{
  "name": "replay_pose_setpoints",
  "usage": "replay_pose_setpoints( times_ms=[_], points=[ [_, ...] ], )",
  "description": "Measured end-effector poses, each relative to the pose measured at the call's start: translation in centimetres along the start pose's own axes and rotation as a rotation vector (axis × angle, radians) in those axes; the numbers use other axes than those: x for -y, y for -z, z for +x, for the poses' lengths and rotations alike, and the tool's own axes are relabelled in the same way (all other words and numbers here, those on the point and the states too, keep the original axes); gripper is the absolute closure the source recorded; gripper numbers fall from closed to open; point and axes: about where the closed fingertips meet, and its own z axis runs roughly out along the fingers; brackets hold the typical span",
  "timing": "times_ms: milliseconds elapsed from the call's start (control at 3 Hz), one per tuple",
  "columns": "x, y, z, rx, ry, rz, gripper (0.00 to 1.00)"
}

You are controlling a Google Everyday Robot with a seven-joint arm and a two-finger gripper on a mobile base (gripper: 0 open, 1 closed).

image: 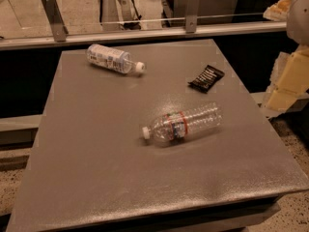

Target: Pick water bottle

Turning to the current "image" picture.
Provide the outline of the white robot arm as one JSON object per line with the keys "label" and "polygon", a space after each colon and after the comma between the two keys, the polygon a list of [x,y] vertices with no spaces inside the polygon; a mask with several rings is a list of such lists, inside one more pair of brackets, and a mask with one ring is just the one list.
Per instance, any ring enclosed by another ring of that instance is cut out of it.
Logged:
{"label": "white robot arm", "polygon": [[309,44],[309,0],[292,0],[287,16],[287,35],[298,44]]}

